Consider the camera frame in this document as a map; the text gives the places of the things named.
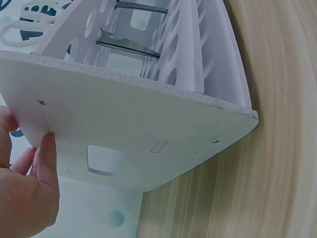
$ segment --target metal bracket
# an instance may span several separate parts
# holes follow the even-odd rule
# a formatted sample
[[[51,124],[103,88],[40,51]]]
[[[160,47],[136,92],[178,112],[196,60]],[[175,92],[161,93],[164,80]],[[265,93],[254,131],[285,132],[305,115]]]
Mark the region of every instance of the metal bracket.
[[[157,7],[157,6],[149,6],[145,4],[133,3],[128,1],[119,1],[115,5],[115,8],[124,8],[124,9],[133,9],[133,10],[142,10],[142,11],[151,11],[162,14],[167,14],[168,9]]]
[[[126,51],[142,56],[148,56],[148,57],[154,57],[159,59],[160,54],[152,51],[151,49],[140,45],[139,43],[136,43],[134,41],[131,41],[129,39],[113,39],[110,36],[113,36],[111,32],[103,31],[101,38],[96,42],[96,44],[109,47],[112,49],[120,50],[120,51]]]

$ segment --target wood grain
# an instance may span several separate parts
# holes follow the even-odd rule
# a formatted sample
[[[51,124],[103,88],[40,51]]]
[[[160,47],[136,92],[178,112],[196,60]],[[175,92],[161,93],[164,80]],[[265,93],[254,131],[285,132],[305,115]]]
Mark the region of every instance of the wood grain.
[[[317,238],[317,1],[226,0],[260,124],[143,196],[139,238]]]

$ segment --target white perforated panel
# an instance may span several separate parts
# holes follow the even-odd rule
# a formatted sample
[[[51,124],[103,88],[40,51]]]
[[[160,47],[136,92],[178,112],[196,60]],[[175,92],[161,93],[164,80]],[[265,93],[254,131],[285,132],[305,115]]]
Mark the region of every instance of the white perforated panel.
[[[115,3],[116,0],[74,1],[43,37],[34,54],[105,67],[110,49],[96,45],[96,40],[100,29],[115,31],[120,12],[114,9]]]
[[[168,14],[159,19],[157,31],[150,43],[150,48],[161,53],[161,57],[145,59],[141,76],[203,93],[203,69],[202,66],[194,66],[195,52],[201,52],[196,22],[198,14],[195,0],[171,0]]]

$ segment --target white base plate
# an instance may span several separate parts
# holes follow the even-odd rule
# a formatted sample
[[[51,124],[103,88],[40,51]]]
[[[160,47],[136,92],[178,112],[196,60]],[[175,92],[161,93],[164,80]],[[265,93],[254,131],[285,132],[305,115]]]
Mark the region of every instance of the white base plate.
[[[258,124],[251,109],[59,59],[0,51],[0,74],[1,94],[30,143],[37,147],[45,133],[54,132],[59,173],[102,185],[152,190]],[[159,141],[168,143],[159,150]],[[88,145],[124,152],[113,176],[88,171]],[[100,154],[101,163],[108,159]]]

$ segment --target screw hole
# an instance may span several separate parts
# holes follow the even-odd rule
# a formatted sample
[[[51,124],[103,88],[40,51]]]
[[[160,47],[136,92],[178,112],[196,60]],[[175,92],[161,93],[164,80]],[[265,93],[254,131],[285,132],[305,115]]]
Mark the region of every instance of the screw hole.
[[[41,106],[46,106],[46,105],[47,105],[47,103],[46,103],[44,100],[42,100],[42,99],[39,99],[39,100],[38,100],[38,103],[39,103]]]
[[[220,143],[220,140],[213,140],[213,141],[211,141],[212,142],[212,144],[219,144]]]

